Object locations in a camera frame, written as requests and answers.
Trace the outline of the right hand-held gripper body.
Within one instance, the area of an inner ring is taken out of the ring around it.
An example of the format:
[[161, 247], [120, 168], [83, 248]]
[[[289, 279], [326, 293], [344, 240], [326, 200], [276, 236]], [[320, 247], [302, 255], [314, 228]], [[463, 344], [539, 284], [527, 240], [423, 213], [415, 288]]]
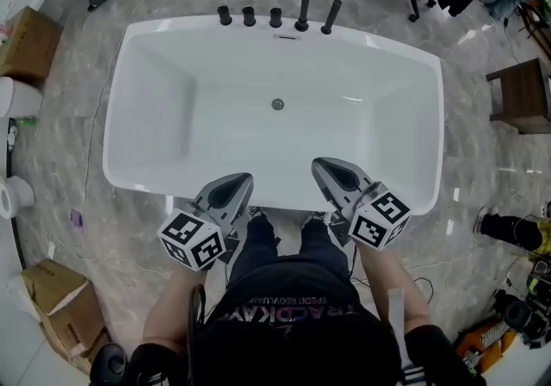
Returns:
[[313, 160], [311, 170], [325, 200], [335, 209], [328, 228], [341, 246], [357, 240], [380, 251], [403, 232], [412, 211], [359, 166], [320, 157]]

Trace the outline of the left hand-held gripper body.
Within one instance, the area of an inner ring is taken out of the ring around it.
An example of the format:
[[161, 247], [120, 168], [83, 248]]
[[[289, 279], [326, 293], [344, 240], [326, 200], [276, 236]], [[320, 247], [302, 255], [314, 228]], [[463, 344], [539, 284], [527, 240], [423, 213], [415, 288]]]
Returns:
[[246, 213], [253, 189], [248, 172], [206, 184], [183, 209], [173, 209], [158, 229], [165, 251], [192, 271], [207, 270], [217, 259], [229, 263], [238, 247], [236, 222]]

